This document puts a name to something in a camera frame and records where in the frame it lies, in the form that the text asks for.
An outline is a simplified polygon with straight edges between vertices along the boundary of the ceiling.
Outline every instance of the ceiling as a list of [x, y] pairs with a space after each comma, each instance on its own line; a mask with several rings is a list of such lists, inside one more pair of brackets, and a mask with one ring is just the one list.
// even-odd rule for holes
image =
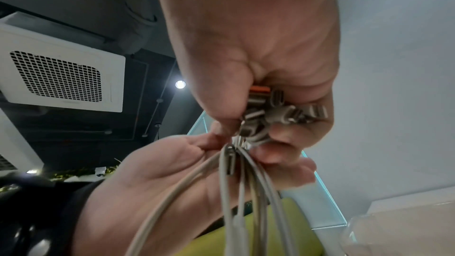
[[455, 185], [455, 0], [339, 0], [335, 126], [307, 154], [347, 219]]
[[[188, 89], [174, 86], [181, 75], [159, 1], [152, 5], [158, 19], [153, 35], [144, 49], [126, 57], [122, 113], [48, 109], [37, 117], [34, 107], [0, 99], [0, 107], [43, 160], [45, 171], [116, 165], [115, 158], [122, 160], [152, 142], [158, 130], [161, 137], [186, 134], [201, 114]], [[117, 37], [126, 18], [124, 0], [0, 0], [0, 10], [24, 11], [107, 40]], [[158, 98], [164, 101], [154, 113]]]

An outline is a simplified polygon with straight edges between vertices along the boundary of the spotlight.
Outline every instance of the spotlight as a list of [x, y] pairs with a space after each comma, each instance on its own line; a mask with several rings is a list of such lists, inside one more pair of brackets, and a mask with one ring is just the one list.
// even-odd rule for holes
[[185, 86], [186, 86], [186, 82], [183, 80], [179, 80], [175, 83], [175, 87], [177, 87], [178, 89], [183, 89], [183, 88], [185, 88]]

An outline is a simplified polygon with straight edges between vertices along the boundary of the hand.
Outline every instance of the hand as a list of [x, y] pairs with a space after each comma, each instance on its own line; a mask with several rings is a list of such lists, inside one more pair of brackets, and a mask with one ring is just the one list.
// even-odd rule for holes
[[[76, 226], [72, 255], [124, 255], [139, 226], [165, 195], [227, 141], [213, 132], [167, 137], [131, 153], [90, 195]], [[308, 158], [264, 167], [278, 189], [313, 182], [316, 170]], [[214, 170], [181, 194], [157, 222], [144, 255], [172, 255], [219, 219], [218, 183]], [[234, 207], [238, 197], [235, 177], [230, 179], [230, 192]]]
[[238, 128], [249, 87], [275, 86], [293, 104], [320, 103], [329, 119], [273, 125], [254, 149], [268, 163], [294, 161], [333, 125], [340, 42], [336, 0], [160, 0], [183, 76], [227, 133]]

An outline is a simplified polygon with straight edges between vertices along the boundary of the dark ceiling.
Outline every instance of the dark ceiling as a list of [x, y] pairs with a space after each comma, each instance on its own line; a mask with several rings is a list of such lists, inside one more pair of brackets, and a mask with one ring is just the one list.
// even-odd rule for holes
[[[180, 72], [159, 1], [153, 5], [158, 18], [153, 36], [145, 49], [126, 56], [123, 112], [43, 109], [0, 99], [45, 172], [116, 165], [116, 159], [153, 142], [156, 124], [163, 124], [161, 137], [186, 134], [202, 112], [188, 91], [174, 86]], [[23, 11], [106, 39], [115, 39], [125, 17], [122, 0], [0, 0], [0, 11]], [[159, 98], [163, 102], [154, 113]]]

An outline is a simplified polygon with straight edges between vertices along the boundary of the vent grille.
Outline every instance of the vent grille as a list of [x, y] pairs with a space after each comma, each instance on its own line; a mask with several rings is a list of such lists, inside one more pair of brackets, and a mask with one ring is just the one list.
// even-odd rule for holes
[[100, 72], [91, 66], [13, 51], [9, 55], [28, 90], [36, 95], [100, 102]]
[[0, 171], [17, 170], [17, 168], [0, 155]]

